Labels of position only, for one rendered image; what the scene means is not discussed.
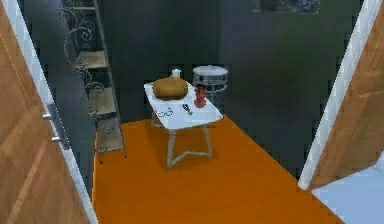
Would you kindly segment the white side table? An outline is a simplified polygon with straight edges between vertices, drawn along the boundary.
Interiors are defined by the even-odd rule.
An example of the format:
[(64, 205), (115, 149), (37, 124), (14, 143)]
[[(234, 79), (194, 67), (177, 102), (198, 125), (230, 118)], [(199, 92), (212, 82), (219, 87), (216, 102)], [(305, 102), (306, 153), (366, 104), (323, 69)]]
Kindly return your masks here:
[[(156, 116), (156, 111), (165, 111), (167, 108), (171, 108), (173, 110), (173, 115), (170, 117), (158, 118), (156, 116), (159, 119), (158, 127), (163, 126), (168, 131), (169, 139), (166, 161), (167, 166), (172, 167), (176, 165), (180, 160), (188, 155), (211, 157), (213, 150), (208, 125), (221, 120), (223, 118), (223, 114), (207, 98), (205, 98), (206, 105), (203, 108), (197, 108), (194, 104), (194, 100), (196, 99), (195, 91), (191, 84), (188, 84), (188, 93), (183, 99), (170, 101), (164, 101), (156, 98), (153, 93), (152, 85), (152, 83), (146, 83), (144, 85), (144, 90), (152, 108), (153, 115)], [(193, 115), (189, 115), (183, 109), (183, 104), (188, 104), (193, 111)], [(183, 129), (199, 126), (202, 126), (204, 130), (207, 151), (186, 150), (180, 155), (174, 156), (176, 133)]]

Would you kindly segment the red pepper mill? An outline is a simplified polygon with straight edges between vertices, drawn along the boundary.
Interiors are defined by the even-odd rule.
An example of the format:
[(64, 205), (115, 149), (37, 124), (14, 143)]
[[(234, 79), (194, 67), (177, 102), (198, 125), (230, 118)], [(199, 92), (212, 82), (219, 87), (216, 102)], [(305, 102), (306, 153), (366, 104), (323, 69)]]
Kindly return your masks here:
[(202, 86), (195, 87), (195, 96), (194, 104), (197, 108), (203, 108), (206, 105), (206, 90)]

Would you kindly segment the brown round loaf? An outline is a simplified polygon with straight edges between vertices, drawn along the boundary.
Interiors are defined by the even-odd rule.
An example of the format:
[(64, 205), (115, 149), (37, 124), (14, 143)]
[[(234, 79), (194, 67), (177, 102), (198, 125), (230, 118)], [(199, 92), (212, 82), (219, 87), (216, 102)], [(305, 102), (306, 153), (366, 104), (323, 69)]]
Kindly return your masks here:
[(181, 78), (163, 78), (153, 82), (153, 93), (156, 98), (161, 100), (179, 100), (188, 93), (188, 85)]

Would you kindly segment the grey scrolled metal shelf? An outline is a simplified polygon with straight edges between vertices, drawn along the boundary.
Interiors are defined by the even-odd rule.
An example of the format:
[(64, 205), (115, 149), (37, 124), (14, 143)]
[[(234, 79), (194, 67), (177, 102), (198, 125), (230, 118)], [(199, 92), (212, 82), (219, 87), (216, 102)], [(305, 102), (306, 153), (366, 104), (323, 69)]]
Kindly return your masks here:
[(87, 115), (96, 128), (95, 157), (102, 164), (101, 155), (107, 152), (122, 150), (127, 156), (101, 19), (101, 0), (61, 2), (58, 11), (69, 29), (64, 55), (87, 93)]

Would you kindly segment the brown wooden room door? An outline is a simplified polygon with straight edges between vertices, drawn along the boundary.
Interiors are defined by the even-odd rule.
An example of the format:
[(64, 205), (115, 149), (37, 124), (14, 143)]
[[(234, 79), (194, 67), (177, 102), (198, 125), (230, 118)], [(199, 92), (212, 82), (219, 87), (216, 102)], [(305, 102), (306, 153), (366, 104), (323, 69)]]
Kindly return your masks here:
[(0, 224), (98, 224), (17, 0), (0, 0)]

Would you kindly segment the grey framed wall picture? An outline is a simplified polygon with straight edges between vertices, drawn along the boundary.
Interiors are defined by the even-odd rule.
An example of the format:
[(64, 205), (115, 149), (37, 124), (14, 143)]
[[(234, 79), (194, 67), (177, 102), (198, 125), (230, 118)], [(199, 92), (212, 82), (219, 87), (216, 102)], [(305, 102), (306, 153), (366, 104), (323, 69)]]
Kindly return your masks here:
[(250, 0), (252, 12), (316, 14), (321, 0)]

